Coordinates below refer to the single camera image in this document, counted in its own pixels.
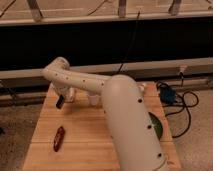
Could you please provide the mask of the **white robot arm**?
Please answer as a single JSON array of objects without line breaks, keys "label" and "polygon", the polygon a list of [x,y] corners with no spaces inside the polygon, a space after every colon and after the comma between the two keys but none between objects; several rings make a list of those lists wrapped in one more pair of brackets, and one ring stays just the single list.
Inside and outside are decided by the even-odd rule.
[{"label": "white robot arm", "polygon": [[62,96],[70,87],[101,96],[121,171],[169,171],[143,95],[134,79],[126,75],[74,72],[63,57],[47,65],[43,76]]}]

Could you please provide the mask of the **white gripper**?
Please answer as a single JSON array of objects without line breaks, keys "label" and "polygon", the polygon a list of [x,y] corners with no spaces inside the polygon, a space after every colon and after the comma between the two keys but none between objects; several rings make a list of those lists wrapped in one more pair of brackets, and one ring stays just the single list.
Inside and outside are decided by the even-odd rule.
[{"label": "white gripper", "polygon": [[65,102],[65,99],[69,97],[69,87],[56,83],[53,83],[52,86],[55,93],[59,96],[56,102],[56,108],[61,109]]}]

